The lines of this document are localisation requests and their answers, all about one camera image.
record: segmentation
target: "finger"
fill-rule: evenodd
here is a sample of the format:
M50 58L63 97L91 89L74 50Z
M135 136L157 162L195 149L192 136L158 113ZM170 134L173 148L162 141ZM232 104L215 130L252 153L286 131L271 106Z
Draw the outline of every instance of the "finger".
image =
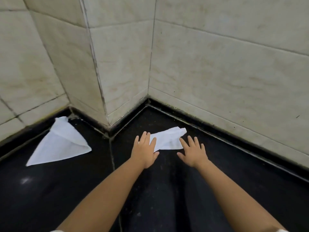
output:
M150 143L150 147L151 147L152 150L155 149L155 144L156 144L156 143L157 143L157 138L153 138L152 141L151 141L151 143Z
M141 140L139 141L140 144L144 144L145 139L146 139L146 135L147 135L147 132L144 131L143 134L141 135Z
M195 144L197 147L200 147L200 144L198 143L197 137L194 137L194 144Z
M149 145L149 141L150 141L150 133L147 133L145 143Z
M135 140L134 140L134 146L135 146L135 145L138 145L138 139L139 139L139 137L136 136L136 138L135 138Z
M201 144L201 149L206 153L204 144Z
M191 136L188 136L188 143L189 143L189 146L191 146L191 147L195 146L194 141L191 138Z
M157 159L157 157L158 157L159 154L160 154L160 152L158 152L158 151L154 153L154 160Z
M184 150L186 150L187 148L189 148L188 144L186 143L185 140L183 140L182 138L179 138L179 141L182 145L182 147L184 148Z
M184 162L185 156L182 153L177 152L177 156Z

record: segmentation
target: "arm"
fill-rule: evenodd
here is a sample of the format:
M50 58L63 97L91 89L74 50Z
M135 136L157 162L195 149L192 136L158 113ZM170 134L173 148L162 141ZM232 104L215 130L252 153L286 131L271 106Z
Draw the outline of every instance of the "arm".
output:
M185 155L177 155L183 162L195 167L209 184L228 222L236 232L276 232L284 227L240 186L218 169L199 145L188 136L189 145L180 138Z
M65 232L109 231L126 198L144 168L150 167L159 152L154 153L156 138L149 145L150 133L135 138L131 157L87 195L57 230Z

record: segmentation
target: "black tile floor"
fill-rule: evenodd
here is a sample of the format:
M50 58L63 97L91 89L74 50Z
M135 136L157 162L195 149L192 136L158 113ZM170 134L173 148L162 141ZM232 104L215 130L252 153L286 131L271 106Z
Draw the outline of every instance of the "black tile floor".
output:
M136 135L175 126L204 143L209 159L290 232L309 231L309 183L151 107L111 142L81 120L71 124L91 146L68 160L25 167L42 137L0 162L0 231L51 231L106 176L130 157ZM123 232L233 231L207 184L194 169L161 150L142 172L120 213ZM118 220L112 231L120 231Z

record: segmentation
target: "folded white cloth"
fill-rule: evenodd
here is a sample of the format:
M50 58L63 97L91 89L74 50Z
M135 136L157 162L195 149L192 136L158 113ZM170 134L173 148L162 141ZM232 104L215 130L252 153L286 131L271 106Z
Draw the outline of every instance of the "folded white cloth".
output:
M179 138L183 136L187 130L185 128L174 127L162 132L150 135L150 142L153 138L157 138L154 151L157 150L178 150L182 149Z
M87 141L63 116L56 118L49 133L39 143L26 166L82 155L91 151Z

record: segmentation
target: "left hand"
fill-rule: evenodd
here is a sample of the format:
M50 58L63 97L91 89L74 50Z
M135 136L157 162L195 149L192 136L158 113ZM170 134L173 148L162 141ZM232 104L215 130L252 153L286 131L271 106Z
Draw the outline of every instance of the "left hand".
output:
M131 159L137 162L141 162L143 167L147 169L155 162L159 155L158 151L154 153L157 139L153 138L152 142L149 144L150 133L147 133L146 131L143 132L139 143L138 139L139 137L136 136L131 153Z

